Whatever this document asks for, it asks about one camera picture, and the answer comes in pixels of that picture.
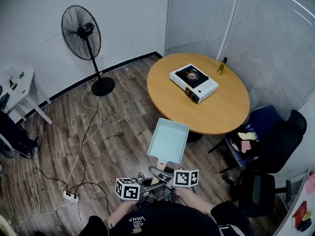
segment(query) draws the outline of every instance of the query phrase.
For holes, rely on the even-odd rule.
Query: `light blue tray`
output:
[[[158,158],[160,163],[181,163],[189,126],[160,118],[154,131],[148,155]]]

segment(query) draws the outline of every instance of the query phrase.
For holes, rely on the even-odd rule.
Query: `wooden floor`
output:
[[[117,177],[135,177],[138,172],[149,176],[148,167],[156,165],[157,160],[147,155],[147,150],[161,116],[152,104],[146,86],[147,74],[158,60],[153,56],[117,68],[107,76],[116,82],[114,90],[101,97],[99,110],[102,124],[95,136],[82,146],[82,159],[86,167],[86,181],[98,183],[107,193],[111,213],[120,204],[114,193]],[[41,152],[33,159],[48,177],[66,181],[79,152],[79,146],[94,111],[81,105],[83,92],[92,83],[86,82],[55,99],[43,111],[53,120],[49,125],[37,113],[23,123],[31,138],[42,136]],[[85,95],[84,104],[96,108],[98,97],[90,89]],[[88,131],[90,137],[100,123],[99,114],[92,121]],[[196,143],[187,144],[181,163],[184,168],[198,169],[199,196],[217,205],[229,200],[229,187],[221,178],[219,171],[233,164],[233,158],[226,145],[213,153],[208,150],[218,143],[223,136],[203,136]],[[32,174],[31,161],[16,156],[6,159],[0,155],[3,165],[1,183],[0,214],[13,224],[19,225],[29,214],[38,214],[37,198],[32,190],[35,184],[43,212],[53,211],[57,206],[68,203],[63,197],[62,183],[47,180],[41,173]],[[173,168],[179,165],[170,164]],[[78,161],[69,187],[81,183],[83,165]],[[228,172],[235,180],[240,169]],[[89,216],[98,215],[107,218],[106,199],[98,186],[86,184],[79,189],[80,214],[86,225]],[[284,207],[277,199],[272,215],[251,219],[257,236],[272,235],[285,216]],[[59,225],[53,214],[41,214],[16,228],[19,235],[33,235],[41,231],[50,235],[79,235],[82,225],[78,215],[78,205],[58,208]]]

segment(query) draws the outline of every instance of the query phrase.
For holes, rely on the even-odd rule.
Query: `pink object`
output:
[[[306,181],[307,194],[315,193],[315,174],[310,175]]]
[[[251,144],[249,141],[242,141],[242,152],[245,153],[247,150],[250,150]]]

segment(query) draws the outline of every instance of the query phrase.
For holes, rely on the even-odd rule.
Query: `white cable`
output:
[[[77,161],[78,161],[78,159],[79,159],[79,157],[80,157],[82,145],[83,145],[84,143],[86,143],[89,139],[91,139],[91,138],[96,134],[96,132],[99,130],[99,128],[100,128],[101,125],[102,125],[102,114],[101,114],[100,110],[94,109],[94,108],[90,108],[90,107],[88,107],[88,106],[86,106],[86,105],[83,104],[84,94],[86,93],[86,91],[87,91],[95,82],[96,82],[96,80],[95,80],[91,85],[89,85],[89,87],[88,87],[88,88],[85,90],[85,92],[83,93],[82,100],[81,100],[81,104],[82,104],[82,106],[85,107],[85,108],[92,109],[92,110],[95,110],[95,111],[98,111],[98,112],[99,112],[100,124],[99,124],[99,126],[97,127],[97,129],[96,129],[96,131],[94,132],[94,134],[93,134],[91,137],[89,137],[88,139],[86,139],[83,143],[81,143],[80,149],[79,149],[79,155],[77,156],[77,159],[76,159],[75,162],[74,162],[72,171],[71,171],[71,173],[70,173],[70,175],[69,175],[69,178],[68,178],[67,183],[65,183],[65,185],[64,185],[64,187],[63,187],[63,190],[64,190],[64,188],[66,187],[66,185],[69,183],[69,180],[70,180],[70,177],[71,177],[71,175],[72,175],[72,173],[73,173],[73,171],[74,171],[75,165],[76,165],[76,163],[77,163]]]
[[[70,201],[70,203],[67,204],[67,205],[58,206],[58,207],[55,209],[55,211],[51,211],[51,212],[49,212],[49,213],[44,213],[44,212],[42,211],[41,207],[40,207],[39,197],[38,197],[38,193],[37,193],[37,186],[36,186],[35,184],[33,185],[33,191],[36,193],[39,212],[38,212],[37,215],[36,215],[36,214],[30,214],[29,217],[27,218],[27,220],[22,221],[22,222],[20,223],[20,225],[17,226],[17,227],[21,227],[21,226],[22,226],[22,223],[28,222],[29,219],[30,219],[30,217],[32,217],[32,216],[38,217],[41,213],[43,213],[44,215],[48,215],[48,214],[50,214],[50,213],[53,213],[53,214],[55,215],[56,219],[57,219],[58,224],[61,225],[61,224],[62,224],[62,223],[61,223],[61,220],[58,218],[58,216],[57,216],[57,214],[56,214],[56,211],[57,211],[57,209],[58,209],[59,207],[66,207],[66,206],[71,205],[71,204],[72,204],[72,201]]]

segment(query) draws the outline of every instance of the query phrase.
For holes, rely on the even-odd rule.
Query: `person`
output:
[[[157,201],[133,210],[137,201],[124,201],[104,222],[91,216],[80,236],[253,236],[248,218],[234,203],[213,206],[188,188],[175,187],[175,191],[186,206]]]
[[[39,151],[41,137],[38,135],[35,140],[31,140],[19,129],[9,115],[0,111],[0,133],[8,140],[11,146],[20,153],[31,155],[31,150]]]

